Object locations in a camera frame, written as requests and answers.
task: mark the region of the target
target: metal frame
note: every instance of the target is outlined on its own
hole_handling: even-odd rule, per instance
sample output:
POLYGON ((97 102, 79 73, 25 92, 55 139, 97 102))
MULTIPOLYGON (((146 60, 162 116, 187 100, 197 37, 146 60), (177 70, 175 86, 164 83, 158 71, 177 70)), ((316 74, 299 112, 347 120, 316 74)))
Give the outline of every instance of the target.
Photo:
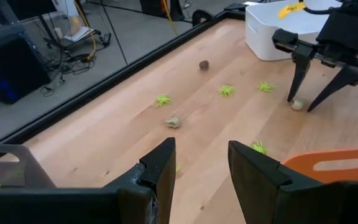
POLYGON ((195 11, 193 14, 193 21, 194 18, 197 17, 198 19, 196 21, 200 21, 199 24, 195 25, 190 30, 177 36, 166 44, 163 44, 159 48, 149 52, 143 57, 133 61, 124 68, 112 73, 110 76, 102 79, 94 85, 91 85, 77 95, 67 99, 60 105, 52 108, 38 118, 35 118, 34 120, 21 126, 10 134, 0 138, 0 144, 22 144, 26 142, 38 133, 42 132, 43 130, 49 128, 51 125, 68 116, 75 110, 89 103, 99 95, 120 84, 120 82, 131 77, 139 70, 142 70, 143 68, 160 59, 172 50, 175 50, 177 47, 183 45, 192 38, 206 31, 218 22, 221 22, 224 19, 237 19, 242 21, 245 20, 244 12, 240 12, 237 10, 223 10, 223 12, 219 13, 218 15, 213 16, 211 18, 206 18, 206 21, 201 22, 200 14, 205 13, 207 12, 200 10, 195 11))

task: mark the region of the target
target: yellow cable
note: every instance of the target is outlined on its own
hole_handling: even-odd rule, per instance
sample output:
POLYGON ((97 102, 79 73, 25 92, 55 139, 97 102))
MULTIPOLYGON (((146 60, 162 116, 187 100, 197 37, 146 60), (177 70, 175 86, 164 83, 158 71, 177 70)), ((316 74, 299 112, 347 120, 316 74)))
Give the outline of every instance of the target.
MULTIPOLYGON (((80 13, 80 15, 81 15, 81 17, 82 17, 82 20, 83 20, 84 23, 85 23, 85 26, 91 29, 90 25, 87 23, 87 21, 86 21, 86 19, 85 19, 84 14, 82 13, 82 11, 80 10, 80 7, 78 6, 77 1, 74 1, 74 3, 75 3, 75 7, 77 8, 77 11, 80 13)), ((91 59, 93 58, 95 52, 96 52, 96 41, 95 41, 95 39, 94 39, 94 37, 93 37, 93 30, 91 31, 91 38, 92 38, 92 42, 93 42, 93 49, 92 49, 92 53, 90 53, 89 56, 87 56, 87 58, 86 58, 86 59, 88 59, 88 60, 91 60, 91 59)))
POLYGON ((169 10, 168 10, 168 4, 167 4, 167 0, 162 0, 163 4, 164 4, 164 8, 165 8, 165 12, 167 13, 167 17, 168 17, 168 20, 169 20, 169 23, 171 24, 171 27, 175 33, 175 35, 178 35, 178 31, 177 29, 175 28, 175 25, 173 24, 173 21, 172 21, 172 18, 171 18, 171 14, 169 13, 169 10))

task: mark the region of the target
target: floor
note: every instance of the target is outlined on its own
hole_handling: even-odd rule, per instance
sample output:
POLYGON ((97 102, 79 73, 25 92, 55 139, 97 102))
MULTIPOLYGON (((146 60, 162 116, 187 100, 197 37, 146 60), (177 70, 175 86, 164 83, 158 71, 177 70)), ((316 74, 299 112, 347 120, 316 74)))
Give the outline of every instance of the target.
MULTIPOLYGON (((358 147, 358 86, 343 88, 311 113, 292 110, 286 98, 294 64, 258 60, 243 27, 243 21, 220 22, 25 145, 59 187, 102 187, 173 136, 181 169, 170 223, 244 223, 229 175, 228 141, 262 141, 279 161, 358 147), (199 69, 202 60, 210 62, 208 71, 199 69), (260 82, 275 85, 274 91, 259 91, 260 82), (231 97, 218 94, 223 85, 234 87, 231 97), (155 99, 164 94, 172 103, 158 108, 155 99), (171 117, 182 126, 165 127, 171 117)), ((309 105, 336 72, 313 61, 297 98, 309 105)))
MULTIPOLYGON (((231 3, 242 1, 198 0, 190 2, 191 7, 188 9, 189 14, 195 9, 205 9, 211 13, 218 13, 231 3)), ((129 9, 140 9, 138 0, 109 0, 104 1, 104 3, 129 9)), ((86 3, 84 7, 90 12, 87 16, 91 27, 100 30, 102 33, 112 32, 101 6, 86 3)), ((175 36, 166 19, 111 7, 107 7, 106 10, 116 30, 128 62, 145 55, 147 52, 150 52, 175 36)), ((53 18, 55 27, 60 27, 63 31, 68 30, 68 21, 66 19, 62 19, 60 16, 54 16, 53 18)), ((46 34, 40 29, 39 21, 28 21, 23 23, 23 25, 34 44, 40 48, 40 51, 44 55, 47 57, 48 55, 51 57, 58 55, 55 49, 48 49, 42 40, 42 37, 45 37, 46 34)), ((175 26, 179 33, 183 33, 191 28, 191 24, 185 22, 175 22, 175 26)), ((0 138, 59 105, 61 102, 84 90, 87 86, 94 84, 125 66, 124 59, 114 36, 112 36, 111 40, 110 47, 96 54, 97 59, 95 66, 90 71, 78 76, 65 75, 64 79, 66 82, 63 85, 58 85, 58 79, 56 79, 56 89, 52 96, 44 97, 39 90, 35 90, 13 105, 0 103, 0 138)), ((72 53, 87 53, 90 50, 91 42, 83 42, 72 49, 72 53)))

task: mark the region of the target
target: small brown ball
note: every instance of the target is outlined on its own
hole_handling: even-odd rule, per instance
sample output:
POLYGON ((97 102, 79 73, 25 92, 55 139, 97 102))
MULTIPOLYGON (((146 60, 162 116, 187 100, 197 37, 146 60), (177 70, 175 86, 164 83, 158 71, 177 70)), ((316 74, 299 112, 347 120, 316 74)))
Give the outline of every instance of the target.
POLYGON ((209 62, 207 60, 204 60, 200 62, 200 69, 201 70, 208 70, 209 68, 209 62))

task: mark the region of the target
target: gray floor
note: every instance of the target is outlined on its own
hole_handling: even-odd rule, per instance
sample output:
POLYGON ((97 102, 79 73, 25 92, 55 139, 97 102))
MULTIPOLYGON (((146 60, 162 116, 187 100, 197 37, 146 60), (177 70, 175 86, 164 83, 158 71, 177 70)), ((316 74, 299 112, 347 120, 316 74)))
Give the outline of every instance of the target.
MULTIPOLYGON (((198 0, 190 2, 191 7, 188 11, 191 14, 196 9, 205 9, 211 13, 218 13, 233 2, 243 1, 198 0)), ((104 0, 104 3, 140 10, 139 0, 104 0)), ((92 28, 98 29, 102 33, 112 32, 101 6, 86 3, 84 7, 90 12, 87 16, 92 28)), ((106 10, 108 11, 128 62, 145 55, 175 36, 166 19, 113 9, 111 7, 107 7, 106 10)), ((57 16, 54 17, 53 20, 55 27, 60 27, 63 31, 68 29, 68 21, 66 19, 57 16)), ((175 26, 179 33, 183 33, 191 28, 191 24, 184 22, 176 22, 175 26)), ((46 47, 42 40, 45 33, 42 29, 39 29, 40 24, 38 21, 25 22, 24 27, 35 45, 40 48, 40 51, 46 55, 46 57, 56 57, 59 55, 56 49, 50 50, 46 47)), ((72 53, 90 52, 91 46, 90 41, 83 42, 77 45, 72 50, 72 53)), ((50 97, 44 97, 39 90, 35 90, 13 105, 0 103, 0 138, 125 66, 124 59, 114 36, 112 36, 111 39, 111 46, 97 52, 96 56, 95 66, 90 71, 77 76, 65 75, 64 79, 66 82, 63 85, 58 85, 58 79, 56 79, 55 93, 50 97)))

